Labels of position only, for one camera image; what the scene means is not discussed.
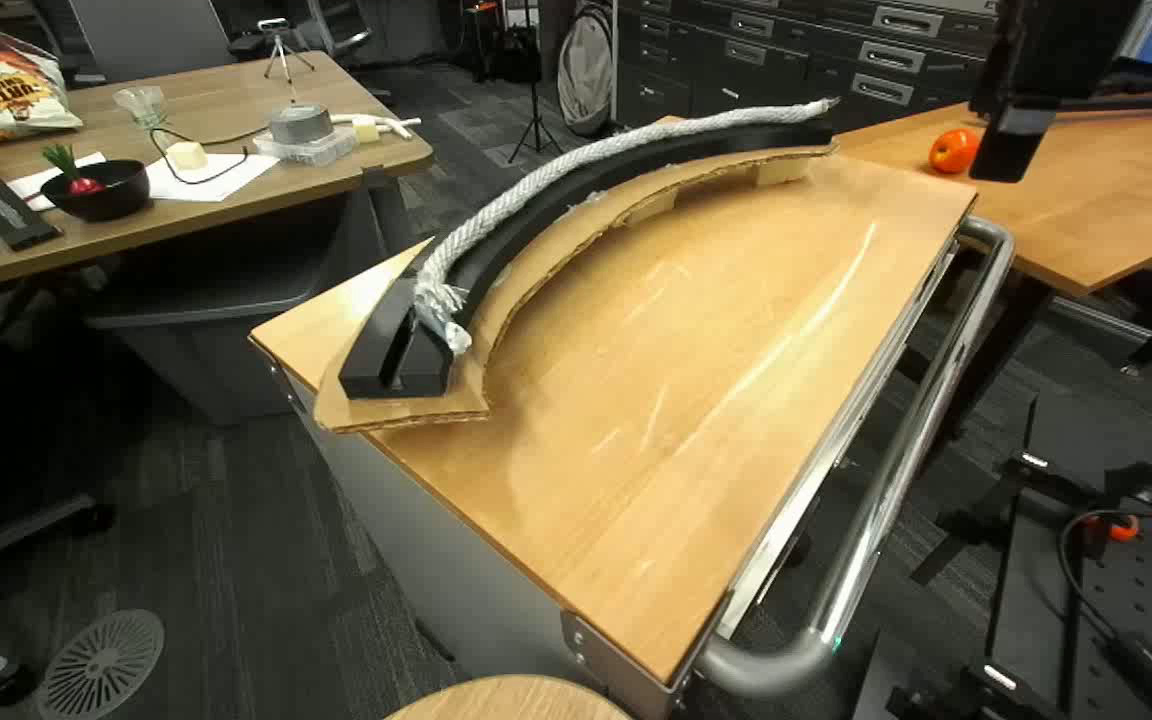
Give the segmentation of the yellow snack chip bag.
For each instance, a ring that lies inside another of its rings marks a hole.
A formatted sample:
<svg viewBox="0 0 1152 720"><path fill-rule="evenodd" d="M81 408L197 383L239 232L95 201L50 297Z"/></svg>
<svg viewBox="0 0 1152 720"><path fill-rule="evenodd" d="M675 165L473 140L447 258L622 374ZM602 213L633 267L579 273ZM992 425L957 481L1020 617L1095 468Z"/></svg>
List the yellow snack chip bag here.
<svg viewBox="0 0 1152 720"><path fill-rule="evenodd" d="M0 140L71 128L81 128L81 117L67 108L59 60L32 41L0 34Z"/></svg>

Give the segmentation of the dark drawer cabinet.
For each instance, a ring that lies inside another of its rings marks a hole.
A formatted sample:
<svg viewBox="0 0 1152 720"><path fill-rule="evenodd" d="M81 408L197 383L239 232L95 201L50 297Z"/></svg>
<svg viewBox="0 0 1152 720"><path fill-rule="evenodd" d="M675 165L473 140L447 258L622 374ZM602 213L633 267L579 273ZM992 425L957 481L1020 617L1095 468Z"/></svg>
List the dark drawer cabinet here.
<svg viewBox="0 0 1152 720"><path fill-rule="evenodd" d="M972 96L999 0L610 0L614 126L836 96L832 128Z"/></svg>

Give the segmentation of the curved cardboard base board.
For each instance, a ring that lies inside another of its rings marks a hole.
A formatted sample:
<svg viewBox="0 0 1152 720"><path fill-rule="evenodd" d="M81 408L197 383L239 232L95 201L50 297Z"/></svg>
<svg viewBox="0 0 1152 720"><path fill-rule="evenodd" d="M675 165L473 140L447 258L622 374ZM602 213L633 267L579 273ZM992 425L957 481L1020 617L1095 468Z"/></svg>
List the curved cardboard base board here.
<svg viewBox="0 0 1152 720"><path fill-rule="evenodd" d="M487 364L507 323L542 293L573 262L599 239L661 221L686 201L712 201L741 189L776 189L803 175L818 148L735 151L682 160L622 179L552 221L507 267L487 285L473 319L474 345L451 364L441 397L351 401L338 381L321 381L310 422L326 432L459 425L487 418Z"/></svg>

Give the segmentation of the black bowl with red item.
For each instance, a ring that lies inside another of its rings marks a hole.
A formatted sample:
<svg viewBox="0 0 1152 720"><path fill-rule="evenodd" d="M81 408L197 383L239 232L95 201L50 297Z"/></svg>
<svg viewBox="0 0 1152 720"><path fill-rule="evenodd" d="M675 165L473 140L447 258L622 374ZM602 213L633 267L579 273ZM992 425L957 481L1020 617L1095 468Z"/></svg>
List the black bowl with red item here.
<svg viewBox="0 0 1152 720"><path fill-rule="evenodd" d="M71 175L48 175L44 201L75 221L121 221L148 205L148 174L138 160L100 160Z"/></svg>

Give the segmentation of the orange round fruit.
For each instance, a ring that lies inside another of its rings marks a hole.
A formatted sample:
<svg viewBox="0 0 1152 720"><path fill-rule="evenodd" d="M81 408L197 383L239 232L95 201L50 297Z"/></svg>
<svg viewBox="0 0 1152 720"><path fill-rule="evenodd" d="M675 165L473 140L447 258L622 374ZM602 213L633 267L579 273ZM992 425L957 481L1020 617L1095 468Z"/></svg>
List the orange round fruit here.
<svg viewBox="0 0 1152 720"><path fill-rule="evenodd" d="M978 134L974 128L947 128L933 140L928 148L928 170L935 175L963 175L978 151Z"/></svg>

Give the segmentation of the black curved track rail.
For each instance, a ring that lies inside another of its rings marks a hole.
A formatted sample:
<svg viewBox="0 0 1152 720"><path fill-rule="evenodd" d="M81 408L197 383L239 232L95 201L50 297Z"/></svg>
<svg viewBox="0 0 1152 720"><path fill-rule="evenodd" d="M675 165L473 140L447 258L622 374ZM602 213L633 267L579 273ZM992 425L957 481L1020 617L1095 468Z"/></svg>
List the black curved track rail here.
<svg viewBox="0 0 1152 720"><path fill-rule="evenodd" d="M547 160L422 248L383 288L344 355L344 393L351 401L441 397L451 364L474 345L473 319L487 285L579 201L675 160L818 145L828 145L824 128L707 117L619 134Z"/></svg>

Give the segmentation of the grey tape roll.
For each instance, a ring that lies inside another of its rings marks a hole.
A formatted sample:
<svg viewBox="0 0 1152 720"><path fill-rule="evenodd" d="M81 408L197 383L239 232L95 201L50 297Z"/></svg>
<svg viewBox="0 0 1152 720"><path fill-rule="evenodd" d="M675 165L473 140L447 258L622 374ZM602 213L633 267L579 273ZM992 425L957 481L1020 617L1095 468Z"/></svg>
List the grey tape roll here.
<svg viewBox="0 0 1152 720"><path fill-rule="evenodd" d="M285 105L267 126L273 151L310 158L331 145L331 117L321 105Z"/></svg>

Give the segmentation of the round wooden stool top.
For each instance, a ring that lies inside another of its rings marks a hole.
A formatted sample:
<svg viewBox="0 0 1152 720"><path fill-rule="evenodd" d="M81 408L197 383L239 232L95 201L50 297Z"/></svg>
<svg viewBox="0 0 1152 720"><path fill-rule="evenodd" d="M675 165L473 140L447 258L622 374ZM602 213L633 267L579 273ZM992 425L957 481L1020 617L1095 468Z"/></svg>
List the round wooden stool top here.
<svg viewBox="0 0 1152 720"><path fill-rule="evenodd" d="M633 720L590 689L552 677L485 677L395 709L387 720Z"/></svg>

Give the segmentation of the white paper sheet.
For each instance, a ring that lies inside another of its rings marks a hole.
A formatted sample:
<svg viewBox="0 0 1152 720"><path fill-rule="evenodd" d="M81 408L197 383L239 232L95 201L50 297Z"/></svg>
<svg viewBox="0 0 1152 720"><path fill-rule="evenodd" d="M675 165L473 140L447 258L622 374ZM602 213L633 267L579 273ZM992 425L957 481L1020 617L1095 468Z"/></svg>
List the white paper sheet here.
<svg viewBox="0 0 1152 720"><path fill-rule="evenodd" d="M166 151L148 165L148 197L181 205L219 205L277 170L257 151Z"/></svg>

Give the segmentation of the black tripod stand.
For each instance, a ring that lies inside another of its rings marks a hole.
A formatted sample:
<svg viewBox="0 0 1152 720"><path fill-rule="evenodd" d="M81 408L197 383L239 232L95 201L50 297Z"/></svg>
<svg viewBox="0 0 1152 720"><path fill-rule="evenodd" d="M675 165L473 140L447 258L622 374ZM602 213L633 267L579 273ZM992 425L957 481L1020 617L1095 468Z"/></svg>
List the black tripod stand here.
<svg viewBox="0 0 1152 720"><path fill-rule="evenodd" d="M502 24L522 34L530 54L541 50L541 0L502 0ZM537 66L529 70L529 126L512 148L512 160L518 160L518 151L547 158L558 148L558 140L552 138L541 111L541 84L542 84L542 70L537 54Z"/></svg>

